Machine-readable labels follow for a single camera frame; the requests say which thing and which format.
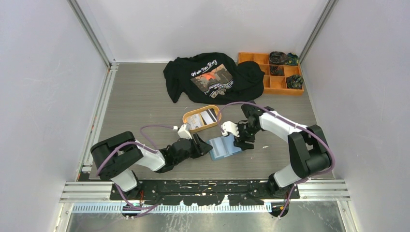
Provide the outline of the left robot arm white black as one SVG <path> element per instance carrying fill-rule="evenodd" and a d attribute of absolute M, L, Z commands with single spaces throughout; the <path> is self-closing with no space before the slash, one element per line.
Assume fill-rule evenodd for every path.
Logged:
<path fill-rule="evenodd" d="M 140 165 L 162 174 L 187 159 L 202 157 L 212 149 L 195 133 L 189 139 L 180 138 L 166 148 L 155 150 L 126 131 L 94 144 L 90 153 L 97 167 L 97 176 L 104 181 L 113 181 L 124 196 L 134 200 L 139 197 L 142 187 L 131 166 Z"/>

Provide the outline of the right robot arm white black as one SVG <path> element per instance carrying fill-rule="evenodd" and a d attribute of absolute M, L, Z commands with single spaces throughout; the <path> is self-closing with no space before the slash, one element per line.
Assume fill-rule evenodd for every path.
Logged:
<path fill-rule="evenodd" d="M 266 184 L 273 198 L 281 198 L 294 184 L 334 167 L 334 159 L 318 125 L 297 124 L 270 107 L 260 108 L 253 103 L 243 104 L 241 109 L 246 120 L 236 124 L 234 146 L 241 150 L 253 149 L 255 135 L 260 131 L 269 131 L 288 144 L 289 165 L 271 174 Z"/>

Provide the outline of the blue leather card holder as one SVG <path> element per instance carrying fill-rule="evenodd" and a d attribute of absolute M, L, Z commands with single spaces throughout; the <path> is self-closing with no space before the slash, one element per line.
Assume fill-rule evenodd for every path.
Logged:
<path fill-rule="evenodd" d="M 234 146 L 234 136 L 232 134 L 229 136 L 220 136 L 210 139 L 206 143 L 213 147 L 209 151 L 210 157 L 213 161 L 242 152 L 241 148 Z"/>

